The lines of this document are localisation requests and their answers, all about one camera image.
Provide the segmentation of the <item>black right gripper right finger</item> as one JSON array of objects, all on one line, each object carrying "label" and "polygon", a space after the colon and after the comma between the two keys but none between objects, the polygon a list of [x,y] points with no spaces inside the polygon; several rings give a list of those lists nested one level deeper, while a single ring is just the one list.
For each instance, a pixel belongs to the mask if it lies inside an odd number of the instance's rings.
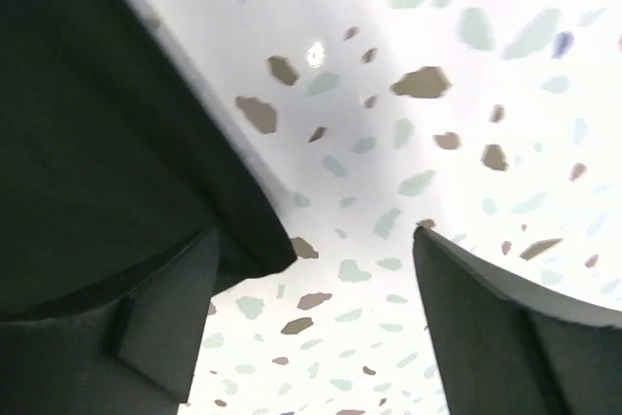
[{"label": "black right gripper right finger", "polygon": [[419,226],[413,260],[453,415],[619,415],[621,314]]}]

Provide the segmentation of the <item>black t-shirt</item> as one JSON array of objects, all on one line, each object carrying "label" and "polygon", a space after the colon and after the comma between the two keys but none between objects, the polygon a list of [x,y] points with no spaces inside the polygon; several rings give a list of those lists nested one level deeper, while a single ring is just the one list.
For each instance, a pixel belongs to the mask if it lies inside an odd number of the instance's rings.
[{"label": "black t-shirt", "polygon": [[1,309],[97,284],[214,226],[219,289],[295,253],[125,0],[1,0]]}]

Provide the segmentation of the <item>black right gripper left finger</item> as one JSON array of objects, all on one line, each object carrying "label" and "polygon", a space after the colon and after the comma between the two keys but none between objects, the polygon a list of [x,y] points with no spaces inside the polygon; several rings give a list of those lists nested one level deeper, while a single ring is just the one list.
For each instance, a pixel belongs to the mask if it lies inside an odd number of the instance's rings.
[{"label": "black right gripper left finger", "polygon": [[215,230],[61,299],[1,316],[4,414],[174,414],[219,263]]}]

